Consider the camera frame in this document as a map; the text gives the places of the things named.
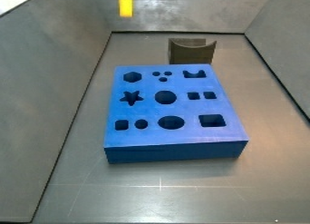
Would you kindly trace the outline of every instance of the yellow object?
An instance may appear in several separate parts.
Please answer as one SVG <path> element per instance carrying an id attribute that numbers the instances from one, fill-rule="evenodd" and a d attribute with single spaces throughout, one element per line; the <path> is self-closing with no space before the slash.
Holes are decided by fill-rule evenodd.
<path id="1" fill-rule="evenodd" d="M 119 0 L 121 17 L 133 17 L 133 0 Z"/>

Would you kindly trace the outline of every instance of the small circular hole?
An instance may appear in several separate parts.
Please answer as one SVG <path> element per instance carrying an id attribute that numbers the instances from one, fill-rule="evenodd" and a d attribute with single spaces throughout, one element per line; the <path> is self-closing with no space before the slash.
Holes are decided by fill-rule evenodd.
<path id="1" fill-rule="evenodd" d="M 166 82 L 167 82 L 167 78 L 166 78 L 166 77 L 162 77 L 162 78 L 161 78 L 161 82 L 166 83 Z"/>
<path id="2" fill-rule="evenodd" d="M 149 127 L 149 122 L 145 119 L 141 119 L 135 122 L 135 127 L 138 129 L 146 129 Z"/>

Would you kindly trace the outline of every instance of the blue block side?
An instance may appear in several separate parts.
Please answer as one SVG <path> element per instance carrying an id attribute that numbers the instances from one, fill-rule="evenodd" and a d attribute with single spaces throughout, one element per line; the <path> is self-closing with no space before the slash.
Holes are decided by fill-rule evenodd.
<path id="1" fill-rule="evenodd" d="M 182 161 L 210 158 L 237 158 L 246 146 L 246 141 L 217 142 L 180 145 L 107 148 L 110 163 L 145 161 Z"/>

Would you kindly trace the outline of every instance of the dark gray object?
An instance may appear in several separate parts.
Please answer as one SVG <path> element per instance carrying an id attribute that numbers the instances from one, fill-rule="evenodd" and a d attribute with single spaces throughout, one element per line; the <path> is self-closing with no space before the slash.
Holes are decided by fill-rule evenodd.
<path id="1" fill-rule="evenodd" d="M 212 63 L 217 41 L 206 45 L 205 39 L 170 39 L 170 64 Z"/>

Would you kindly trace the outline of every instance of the circular hole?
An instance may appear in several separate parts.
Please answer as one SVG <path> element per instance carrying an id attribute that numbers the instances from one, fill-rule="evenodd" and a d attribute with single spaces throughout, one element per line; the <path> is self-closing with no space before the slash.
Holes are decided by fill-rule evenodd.
<path id="1" fill-rule="evenodd" d="M 166 77 L 162 77 L 162 78 L 161 78 L 161 82 L 166 83 L 166 82 L 167 82 L 167 78 L 166 78 Z"/>
<path id="2" fill-rule="evenodd" d="M 149 127 L 149 122 L 145 119 L 141 119 L 135 122 L 135 127 L 138 129 L 146 129 Z"/>
<path id="3" fill-rule="evenodd" d="M 167 72 L 165 72 L 165 75 L 173 75 L 173 73 L 167 71 Z"/>
<path id="4" fill-rule="evenodd" d="M 176 130 L 185 126 L 185 120 L 177 116 L 165 116 L 159 119 L 159 125 L 163 129 Z"/>
<path id="5" fill-rule="evenodd" d="M 171 91 L 159 91 L 155 94 L 155 100 L 161 104 L 173 104 L 177 100 L 177 95 Z"/>

